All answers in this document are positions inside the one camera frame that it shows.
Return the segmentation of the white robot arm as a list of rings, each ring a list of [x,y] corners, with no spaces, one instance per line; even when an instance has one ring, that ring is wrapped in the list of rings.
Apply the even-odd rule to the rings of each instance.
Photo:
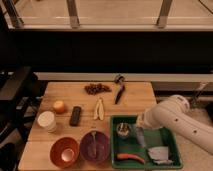
[[[185,97],[172,95],[139,114],[136,126],[151,130],[165,127],[213,155],[213,127],[189,117],[189,110],[190,103]]]

